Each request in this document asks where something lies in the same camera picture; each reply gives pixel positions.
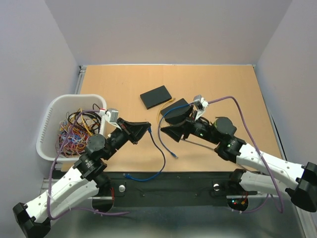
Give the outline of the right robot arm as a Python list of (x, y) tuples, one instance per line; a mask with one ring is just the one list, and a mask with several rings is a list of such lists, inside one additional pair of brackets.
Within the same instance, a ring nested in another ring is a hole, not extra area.
[(194, 110), (183, 121), (160, 128), (174, 141), (194, 135), (216, 145), (215, 153), (225, 161), (257, 170), (235, 170), (228, 181), (233, 193), (263, 191), (287, 197), (297, 207), (308, 212), (317, 210), (317, 166), (285, 161), (261, 151), (255, 143), (249, 144), (235, 136), (237, 128), (227, 117), (217, 117), (214, 122), (201, 118), (204, 108)]

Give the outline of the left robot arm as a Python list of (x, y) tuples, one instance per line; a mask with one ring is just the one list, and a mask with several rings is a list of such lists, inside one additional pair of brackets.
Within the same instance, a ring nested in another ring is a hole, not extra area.
[(150, 127), (150, 122), (129, 122), (119, 118), (116, 129), (108, 138), (101, 134), (91, 136), (85, 152), (61, 179), (33, 200), (13, 207), (24, 235), (43, 238), (51, 229), (51, 221), (59, 219), (88, 197), (106, 195), (110, 191), (110, 179), (104, 173), (105, 161), (126, 142), (137, 144)]

